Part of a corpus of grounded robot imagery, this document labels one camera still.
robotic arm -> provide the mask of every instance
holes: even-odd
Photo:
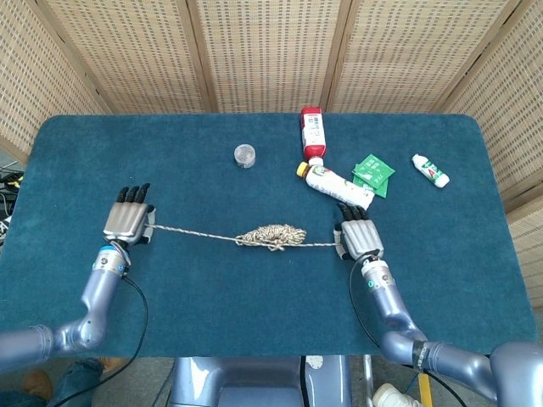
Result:
[[[462,384],[500,407],[543,407],[543,348],[534,343],[505,343],[488,358],[443,342],[431,342],[415,325],[383,257],[377,229],[361,208],[339,205],[343,233],[352,259],[372,294],[381,320],[391,329],[380,348],[388,360],[432,371]]]
[[[0,374],[28,365],[37,365],[56,354],[76,354],[99,346],[105,338],[109,307],[120,279],[130,268],[127,249],[150,242],[154,223],[154,207],[143,201],[149,184],[123,188],[111,207],[104,228],[106,244],[92,265],[81,301],[87,314],[53,330],[47,326],[31,326],[16,332],[0,334]]]

rope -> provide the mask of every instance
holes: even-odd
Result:
[[[187,235],[209,237],[212,239],[227,240],[235,242],[238,246],[261,246],[269,248],[272,252],[275,250],[283,251],[286,247],[292,248],[325,248],[336,246],[336,243],[303,243],[305,240],[306,231],[297,229],[290,225],[268,225],[261,226],[254,231],[239,235],[236,237],[227,237],[221,235],[212,235],[201,231],[188,231],[178,227],[162,226],[162,225],[145,225],[153,229],[163,231],[176,231]]]

plastic bottle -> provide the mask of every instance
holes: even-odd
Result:
[[[300,116],[304,157],[309,165],[324,165],[322,157],[326,153],[324,126],[322,125],[322,110],[319,107],[302,109]]]
[[[305,178],[305,182],[311,188],[326,193],[348,205],[361,206],[367,209],[375,196],[372,191],[348,182],[322,165],[309,166],[307,163],[301,163],[296,170],[296,175]]]
[[[421,171],[437,188],[442,188],[450,181],[447,174],[444,174],[428,158],[415,154],[411,159],[415,168]]]

white bottle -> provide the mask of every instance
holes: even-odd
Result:
[[[322,165],[309,166],[307,163],[301,163],[296,170],[296,175],[305,178],[305,182],[311,188],[326,193],[348,205],[361,206],[367,209],[375,196],[372,191],[348,182]]]
[[[415,154],[411,159],[415,168],[421,171],[437,188],[442,188],[450,181],[447,174],[444,174],[429,159],[423,155]]]

jeans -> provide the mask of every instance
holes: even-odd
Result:
[[[54,396],[49,402],[37,396],[30,396],[21,392],[0,392],[0,406],[2,407],[54,407],[58,402],[74,393],[95,386],[100,381],[103,367],[98,359],[83,359],[72,363],[60,379]],[[93,390],[85,392],[63,407],[91,407]]]

